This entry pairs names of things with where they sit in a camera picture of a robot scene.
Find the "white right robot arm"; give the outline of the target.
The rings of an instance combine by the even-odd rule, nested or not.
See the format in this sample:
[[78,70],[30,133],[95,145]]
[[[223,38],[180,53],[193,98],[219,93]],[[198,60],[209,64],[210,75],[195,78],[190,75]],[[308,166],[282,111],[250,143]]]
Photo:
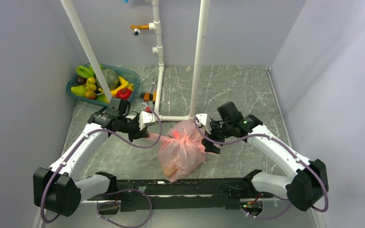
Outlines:
[[220,120],[197,114],[194,124],[202,134],[206,152],[219,154],[220,146],[243,141],[272,159],[284,176],[253,170],[243,178],[243,192],[248,197],[259,193],[288,200],[295,208],[312,208],[325,212],[329,206],[327,168],[320,159],[314,161],[291,149],[275,136],[256,116],[244,116],[233,102],[217,108]]

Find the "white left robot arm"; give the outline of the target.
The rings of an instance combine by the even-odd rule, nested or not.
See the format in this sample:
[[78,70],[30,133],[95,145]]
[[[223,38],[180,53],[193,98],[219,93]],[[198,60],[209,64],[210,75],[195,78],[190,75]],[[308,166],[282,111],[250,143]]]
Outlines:
[[34,204],[40,208],[44,222],[45,211],[56,217],[71,216],[79,204],[96,195],[112,199],[119,190],[115,175],[100,171],[84,180],[76,180],[84,165],[111,135],[133,145],[136,139],[147,138],[147,127],[155,121],[150,108],[130,117],[130,102],[112,98],[107,107],[94,112],[82,133],[68,150],[48,168],[39,167],[33,175]]

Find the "pink peach-print plastic bag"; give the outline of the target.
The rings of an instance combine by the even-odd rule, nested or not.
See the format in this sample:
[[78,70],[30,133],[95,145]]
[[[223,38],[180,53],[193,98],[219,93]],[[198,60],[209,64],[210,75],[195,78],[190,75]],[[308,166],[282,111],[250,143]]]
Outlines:
[[175,182],[188,176],[199,165],[206,162],[206,152],[202,145],[202,131],[197,130],[194,122],[182,121],[169,129],[168,136],[150,133],[149,139],[159,138],[158,160],[161,168],[176,166],[178,171],[166,180]]

